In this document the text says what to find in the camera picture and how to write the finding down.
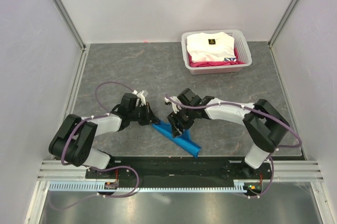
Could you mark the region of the blue cloth napkin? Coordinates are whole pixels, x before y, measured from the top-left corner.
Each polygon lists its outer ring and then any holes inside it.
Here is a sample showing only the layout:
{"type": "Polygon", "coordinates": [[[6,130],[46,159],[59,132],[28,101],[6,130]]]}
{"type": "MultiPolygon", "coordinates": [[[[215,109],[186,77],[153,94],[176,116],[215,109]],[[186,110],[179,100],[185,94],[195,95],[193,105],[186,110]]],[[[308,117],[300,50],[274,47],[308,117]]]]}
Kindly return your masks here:
{"type": "Polygon", "coordinates": [[[161,135],[192,155],[194,158],[198,157],[201,147],[192,141],[189,130],[186,130],[180,136],[174,137],[171,124],[169,123],[165,123],[161,120],[159,124],[153,124],[152,127],[156,129],[161,135]]]}

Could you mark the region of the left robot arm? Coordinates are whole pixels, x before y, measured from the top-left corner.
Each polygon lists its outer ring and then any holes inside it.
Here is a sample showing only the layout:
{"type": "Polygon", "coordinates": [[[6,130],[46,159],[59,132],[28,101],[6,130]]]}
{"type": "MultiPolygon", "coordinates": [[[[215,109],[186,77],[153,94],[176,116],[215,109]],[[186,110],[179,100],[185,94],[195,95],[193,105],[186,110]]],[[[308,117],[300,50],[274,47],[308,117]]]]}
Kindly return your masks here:
{"type": "Polygon", "coordinates": [[[97,168],[103,178],[115,174],[111,156],[93,148],[95,137],[124,130],[131,122],[141,126],[157,125],[160,120],[154,115],[146,101],[146,91],[125,93],[121,102],[111,111],[100,116],[66,116],[49,144],[48,151],[59,158],[62,165],[97,168]]]}

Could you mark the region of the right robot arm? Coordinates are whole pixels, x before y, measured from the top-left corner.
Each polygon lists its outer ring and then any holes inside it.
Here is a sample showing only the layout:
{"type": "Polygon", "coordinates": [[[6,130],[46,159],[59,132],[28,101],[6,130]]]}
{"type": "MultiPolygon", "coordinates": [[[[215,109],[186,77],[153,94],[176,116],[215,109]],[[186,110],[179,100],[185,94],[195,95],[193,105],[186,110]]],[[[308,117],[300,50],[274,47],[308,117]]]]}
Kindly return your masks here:
{"type": "Polygon", "coordinates": [[[167,117],[173,137],[190,129],[196,119],[223,120],[244,126],[253,141],[241,165],[242,175],[249,179],[260,173],[261,164],[276,151],[289,131],[290,124],[265,99],[233,103],[213,96],[200,98],[187,88],[178,96],[166,95],[164,102],[173,109],[167,117]]]}

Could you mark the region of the pink folded cloth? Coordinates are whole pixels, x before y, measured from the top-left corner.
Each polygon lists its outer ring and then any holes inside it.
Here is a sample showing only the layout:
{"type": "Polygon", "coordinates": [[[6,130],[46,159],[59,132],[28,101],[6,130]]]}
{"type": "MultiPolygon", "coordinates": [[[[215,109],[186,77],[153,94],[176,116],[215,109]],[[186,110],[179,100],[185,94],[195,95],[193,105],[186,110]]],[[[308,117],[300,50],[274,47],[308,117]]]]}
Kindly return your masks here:
{"type": "Polygon", "coordinates": [[[191,67],[211,67],[211,66],[230,66],[230,65],[243,65],[245,62],[239,60],[239,52],[237,48],[234,48],[234,55],[236,60],[225,60],[223,62],[196,62],[192,61],[192,57],[189,55],[189,64],[191,67]]]}

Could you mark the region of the white folded shirt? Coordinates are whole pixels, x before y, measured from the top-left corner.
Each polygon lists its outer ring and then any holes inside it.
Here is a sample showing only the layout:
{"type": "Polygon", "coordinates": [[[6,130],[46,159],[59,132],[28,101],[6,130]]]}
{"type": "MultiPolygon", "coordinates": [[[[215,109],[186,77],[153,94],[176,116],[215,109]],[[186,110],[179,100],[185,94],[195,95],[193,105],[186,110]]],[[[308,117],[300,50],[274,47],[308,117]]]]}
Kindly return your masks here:
{"type": "Polygon", "coordinates": [[[235,62],[235,39],[225,32],[196,33],[186,38],[186,49],[193,63],[235,62]]]}

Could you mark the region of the white plastic basket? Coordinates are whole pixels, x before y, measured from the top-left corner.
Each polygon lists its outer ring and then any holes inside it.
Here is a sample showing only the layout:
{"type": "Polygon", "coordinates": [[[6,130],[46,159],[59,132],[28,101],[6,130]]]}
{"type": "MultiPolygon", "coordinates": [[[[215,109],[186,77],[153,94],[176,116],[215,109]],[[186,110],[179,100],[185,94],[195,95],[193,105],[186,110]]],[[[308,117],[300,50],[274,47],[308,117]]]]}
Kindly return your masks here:
{"type": "Polygon", "coordinates": [[[185,67],[190,71],[192,75],[234,73],[239,72],[244,67],[248,67],[251,65],[252,63],[251,52],[248,47],[246,38],[240,30],[238,29],[204,30],[203,32],[207,34],[216,34],[219,32],[225,32],[226,34],[232,36],[234,38],[234,51],[237,52],[237,58],[240,62],[242,62],[242,64],[192,67],[190,65],[189,55],[187,54],[187,37],[188,35],[201,33],[201,31],[186,32],[182,34],[181,37],[182,57],[185,67]]]}

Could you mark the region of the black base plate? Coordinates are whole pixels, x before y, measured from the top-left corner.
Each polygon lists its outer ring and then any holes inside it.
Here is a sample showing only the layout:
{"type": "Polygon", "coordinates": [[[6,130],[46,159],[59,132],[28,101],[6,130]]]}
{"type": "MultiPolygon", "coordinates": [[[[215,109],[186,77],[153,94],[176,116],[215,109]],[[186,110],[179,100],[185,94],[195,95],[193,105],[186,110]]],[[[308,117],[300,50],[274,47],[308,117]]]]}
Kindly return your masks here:
{"type": "Polygon", "coordinates": [[[257,169],[253,169],[244,162],[243,157],[155,157],[155,156],[139,156],[139,157],[112,157],[107,168],[125,166],[118,168],[117,171],[89,171],[86,177],[104,177],[117,178],[122,180],[126,177],[134,178],[129,168],[134,168],[140,178],[145,179],[146,176],[155,177],[177,177],[177,176],[200,176],[200,177],[219,177],[228,179],[270,179],[271,165],[264,162],[257,169]]]}

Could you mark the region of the left aluminium frame post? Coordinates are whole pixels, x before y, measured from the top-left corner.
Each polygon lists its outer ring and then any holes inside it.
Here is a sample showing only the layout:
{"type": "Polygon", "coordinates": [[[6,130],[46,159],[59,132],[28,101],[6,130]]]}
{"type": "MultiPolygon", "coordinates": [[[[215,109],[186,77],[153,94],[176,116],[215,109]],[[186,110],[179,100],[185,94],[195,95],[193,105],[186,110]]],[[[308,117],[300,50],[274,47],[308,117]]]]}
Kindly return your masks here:
{"type": "Polygon", "coordinates": [[[76,29],[68,11],[66,10],[62,0],[52,0],[55,4],[58,12],[60,13],[63,21],[65,22],[66,26],[68,27],[69,31],[71,32],[72,36],[74,37],[75,41],[81,48],[81,50],[85,50],[86,44],[84,43],[83,39],[81,38],[78,30],[76,29]]]}

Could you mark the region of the aluminium frame post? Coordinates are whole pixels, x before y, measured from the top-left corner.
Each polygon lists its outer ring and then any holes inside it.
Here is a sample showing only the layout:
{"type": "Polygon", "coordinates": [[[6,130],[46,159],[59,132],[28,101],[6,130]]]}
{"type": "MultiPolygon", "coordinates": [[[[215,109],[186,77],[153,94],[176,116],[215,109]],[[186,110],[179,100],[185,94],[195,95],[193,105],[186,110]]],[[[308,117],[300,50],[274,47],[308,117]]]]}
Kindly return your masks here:
{"type": "Polygon", "coordinates": [[[268,46],[269,48],[272,48],[273,45],[275,44],[277,38],[281,34],[281,31],[284,29],[285,25],[287,24],[289,18],[291,17],[292,13],[296,9],[298,3],[300,0],[290,0],[288,6],[286,7],[280,21],[278,22],[271,38],[268,41],[268,46]]]}
{"type": "Polygon", "coordinates": [[[60,13],[63,21],[65,22],[66,26],[68,27],[69,31],[71,32],[72,36],[74,37],[75,41],[81,48],[81,50],[85,50],[86,44],[84,43],[83,39],[81,38],[78,30],[76,29],[68,11],[66,10],[62,0],[52,0],[55,4],[58,12],[60,13]]]}

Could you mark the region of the right aluminium frame post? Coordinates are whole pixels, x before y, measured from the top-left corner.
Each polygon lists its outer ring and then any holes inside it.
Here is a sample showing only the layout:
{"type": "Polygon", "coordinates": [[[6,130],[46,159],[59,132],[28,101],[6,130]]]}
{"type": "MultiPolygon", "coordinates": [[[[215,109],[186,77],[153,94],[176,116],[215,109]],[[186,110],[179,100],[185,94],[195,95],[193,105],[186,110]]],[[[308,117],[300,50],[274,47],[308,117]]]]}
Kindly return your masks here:
{"type": "Polygon", "coordinates": [[[291,17],[292,13],[296,9],[298,3],[300,0],[290,0],[288,6],[286,7],[280,21],[278,22],[271,38],[268,41],[268,46],[269,48],[272,48],[273,45],[275,44],[277,38],[281,34],[281,31],[284,29],[285,25],[287,24],[289,18],[291,17]]]}

